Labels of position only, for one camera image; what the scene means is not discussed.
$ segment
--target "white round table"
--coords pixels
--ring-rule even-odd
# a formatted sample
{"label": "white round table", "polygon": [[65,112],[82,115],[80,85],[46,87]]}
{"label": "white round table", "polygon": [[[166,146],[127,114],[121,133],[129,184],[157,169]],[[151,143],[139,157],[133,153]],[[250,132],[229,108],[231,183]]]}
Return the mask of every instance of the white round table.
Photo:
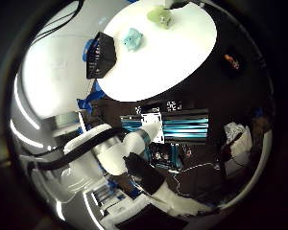
{"label": "white round table", "polygon": [[[147,19],[155,5],[164,5],[164,1],[140,0],[130,4],[104,30],[114,38],[117,61],[98,82],[116,101],[141,101],[168,90],[200,67],[214,47],[216,26],[198,5],[189,3],[171,10],[172,25],[168,30]],[[128,52],[122,42],[129,28],[143,34],[136,51]]]}

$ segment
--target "black cable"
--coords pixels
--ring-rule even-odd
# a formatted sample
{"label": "black cable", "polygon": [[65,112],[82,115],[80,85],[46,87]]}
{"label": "black cable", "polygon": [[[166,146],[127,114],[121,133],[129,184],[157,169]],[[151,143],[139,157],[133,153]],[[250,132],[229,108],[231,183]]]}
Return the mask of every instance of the black cable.
{"label": "black cable", "polygon": [[30,155],[30,156],[34,156],[34,157],[40,157],[40,156],[44,156],[44,155],[47,155],[49,153],[52,153],[56,150],[61,150],[63,149],[64,146],[60,146],[60,147],[56,147],[54,149],[51,149],[51,150],[48,150],[48,151],[45,151],[45,152],[41,152],[41,153],[37,153],[37,154],[33,154],[31,153],[29,150],[27,150],[25,147],[21,146],[21,149],[27,154],[27,155]]}
{"label": "black cable", "polygon": [[70,162],[78,159],[82,155],[86,154],[88,151],[93,149],[95,146],[98,146],[99,144],[105,142],[107,139],[116,136],[119,133],[125,132],[127,133],[128,131],[124,129],[123,127],[114,127],[107,129],[96,136],[90,138],[83,144],[79,145],[78,147],[74,148],[68,154],[64,155],[63,157],[52,161],[52,162],[36,162],[37,167],[40,170],[43,171],[52,171],[52,170],[57,170]]}
{"label": "black cable", "polygon": [[79,11],[81,10],[82,6],[84,5],[84,0],[78,0],[79,1],[79,5],[77,7],[77,9],[73,12],[74,14],[67,20],[65,21],[64,23],[60,24],[59,26],[57,26],[56,28],[54,29],[51,29],[49,31],[46,31],[46,32],[43,32],[41,34],[39,34],[37,37],[41,36],[40,38],[36,39],[31,45],[33,46],[34,44],[36,44],[37,42],[39,42],[42,38],[54,33],[55,31],[59,30],[60,28],[62,28],[63,26],[65,26],[67,23],[69,23],[78,13]]}
{"label": "black cable", "polygon": [[46,24],[43,28],[46,28],[46,27],[54,24],[55,22],[60,21],[60,20],[62,20],[63,18],[70,16],[71,14],[73,14],[73,13],[75,13],[75,12],[76,12],[76,11],[72,11],[71,13],[67,14],[66,16],[62,16],[62,17],[60,17],[60,18],[58,18],[58,19],[56,19],[56,20],[54,20],[54,21],[52,21],[52,22],[49,22],[49,23]]}
{"label": "black cable", "polygon": [[245,165],[239,164],[238,162],[236,162],[236,160],[231,156],[231,159],[233,160],[234,163],[236,163],[236,165],[241,166],[241,167],[246,167]]}

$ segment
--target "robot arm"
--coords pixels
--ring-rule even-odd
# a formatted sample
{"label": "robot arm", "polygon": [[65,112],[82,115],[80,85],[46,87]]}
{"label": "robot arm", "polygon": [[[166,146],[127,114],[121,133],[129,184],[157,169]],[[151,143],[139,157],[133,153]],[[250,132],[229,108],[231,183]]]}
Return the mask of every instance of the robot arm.
{"label": "robot arm", "polygon": [[168,204],[171,207],[169,214],[172,216],[196,216],[199,211],[211,211],[210,207],[194,199],[176,195],[169,189],[165,177],[139,156],[155,139],[159,128],[160,124],[142,126],[135,132],[127,134],[123,143],[117,143],[115,147],[100,152],[97,156],[103,167],[109,173],[128,172],[136,178],[136,182],[146,193]]}
{"label": "robot arm", "polygon": [[[68,155],[69,151],[85,144],[87,140],[94,138],[94,136],[100,136],[108,129],[111,129],[111,126],[96,126],[87,133],[73,139],[70,143],[66,144],[65,154]],[[170,207],[168,213],[171,216],[196,216],[199,211],[211,211],[210,207],[194,199],[176,195],[169,189],[165,177],[140,156],[140,153],[156,138],[159,129],[159,123],[145,125],[134,132],[128,133],[123,142],[117,136],[111,136],[106,141],[96,145],[92,150],[108,173],[113,175],[128,173],[132,175],[136,179],[137,184],[151,198]],[[75,173],[78,178],[90,177],[89,180],[93,184],[103,176],[96,174],[98,168],[92,166],[92,161],[94,161],[93,155],[91,152],[87,152],[82,157],[69,163],[70,171]],[[71,188],[68,181],[70,180],[69,177],[75,177],[72,173],[67,173],[67,177],[64,179],[66,181],[65,188]]]}

